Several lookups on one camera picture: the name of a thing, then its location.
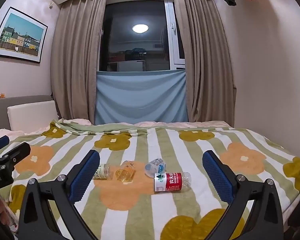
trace water bottle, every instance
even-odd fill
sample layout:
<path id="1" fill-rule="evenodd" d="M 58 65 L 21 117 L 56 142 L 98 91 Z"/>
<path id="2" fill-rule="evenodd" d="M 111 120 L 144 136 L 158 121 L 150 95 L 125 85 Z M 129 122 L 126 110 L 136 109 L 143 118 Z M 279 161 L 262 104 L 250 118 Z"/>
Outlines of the water bottle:
<path id="1" fill-rule="evenodd" d="M 100 164 L 95 174 L 93 175 L 93 179 L 112 179 L 113 172 L 110 171 L 109 164 Z"/>
<path id="2" fill-rule="evenodd" d="M 178 173 L 156 173 L 154 174 L 154 191 L 175 191 L 182 192 L 191 189 L 191 175 L 189 172 Z"/>
<path id="3" fill-rule="evenodd" d="M 145 174 L 153 178 L 155 173 L 164 173 L 166 170 L 166 163 L 163 159 L 157 158 L 145 166 Z"/>

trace plastic bottle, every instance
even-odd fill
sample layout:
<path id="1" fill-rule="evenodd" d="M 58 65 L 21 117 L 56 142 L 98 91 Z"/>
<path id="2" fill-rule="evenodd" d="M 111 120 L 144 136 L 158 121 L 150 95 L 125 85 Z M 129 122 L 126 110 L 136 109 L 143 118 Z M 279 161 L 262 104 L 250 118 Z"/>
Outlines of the plastic bottle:
<path id="1" fill-rule="evenodd" d="M 175 191 L 182 192 L 191 189 L 191 175 L 188 172 L 178 173 L 156 173 L 154 174 L 154 191 Z"/>
<path id="2" fill-rule="evenodd" d="M 96 170 L 93 179 L 112 179 L 113 172 L 110 171 L 109 164 L 100 164 L 99 168 Z"/>
<path id="3" fill-rule="evenodd" d="M 165 171 L 166 163 L 161 158 L 157 158 L 145 166 L 145 174 L 151 178 L 154 178 L 155 173 L 164 173 Z"/>
<path id="4" fill-rule="evenodd" d="M 119 181 L 128 182 L 131 180 L 134 172 L 135 168 L 132 161 L 124 161 L 120 169 L 115 172 L 115 175 Z"/>

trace pink wall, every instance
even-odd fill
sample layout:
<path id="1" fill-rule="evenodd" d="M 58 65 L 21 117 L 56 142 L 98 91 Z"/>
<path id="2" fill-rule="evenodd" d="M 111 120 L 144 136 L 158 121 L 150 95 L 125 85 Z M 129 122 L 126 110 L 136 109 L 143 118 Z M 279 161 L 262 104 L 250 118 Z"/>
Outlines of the pink wall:
<path id="1" fill-rule="evenodd" d="M 300 156 L 300 7 L 295 0 L 215 0 L 237 86 L 235 127 Z"/>
<path id="2" fill-rule="evenodd" d="M 6 0 L 0 9 L 0 24 L 12 6 L 48 26 L 40 64 L 0 58 L 0 93 L 6 97 L 50 95 L 50 56 L 54 28 L 60 9 L 51 0 Z"/>

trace blanket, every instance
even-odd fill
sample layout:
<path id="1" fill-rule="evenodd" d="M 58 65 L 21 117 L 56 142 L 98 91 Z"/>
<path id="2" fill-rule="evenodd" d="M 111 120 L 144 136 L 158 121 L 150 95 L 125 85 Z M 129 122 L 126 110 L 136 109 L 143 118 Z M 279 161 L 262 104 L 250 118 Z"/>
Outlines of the blanket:
<path id="1" fill-rule="evenodd" d="M 273 179 L 282 212 L 300 193 L 300 158 L 248 129 L 231 127 L 137 127 L 124 124 L 80 125 L 61 119 L 42 134 L 21 136 L 0 150 L 0 157 L 22 142 L 31 153 L 15 166 L 14 183 L 0 195 L 18 216 L 30 178 L 39 182 L 68 174 L 89 150 L 100 153 L 100 163 L 115 171 L 125 160 L 136 172 L 131 182 L 91 180 L 75 207 L 98 239 L 172 240 L 204 239 L 227 208 L 202 166 L 202 154 L 213 150 L 235 174 L 263 182 Z M 154 192 L 154 181 L 144 165 L 155 158 L 166 162 L 167 172 L 189 172 L 191 190 Z M 69 235 L 54 202 L 52 212 L 63 235 Z M 252 202 L 248 202 L 232 238 L 239 236 Z"/>

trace framed picture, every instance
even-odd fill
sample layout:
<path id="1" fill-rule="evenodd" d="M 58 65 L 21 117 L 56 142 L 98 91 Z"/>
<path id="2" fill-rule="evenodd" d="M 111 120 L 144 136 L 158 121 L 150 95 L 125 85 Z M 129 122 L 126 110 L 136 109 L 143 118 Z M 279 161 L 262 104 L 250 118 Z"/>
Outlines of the framed picture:
<path id="1" fill-rule="evenodd" d="M 40 63 L 48 26 L 12 7 L 0 25 L 0 57 Z"/>

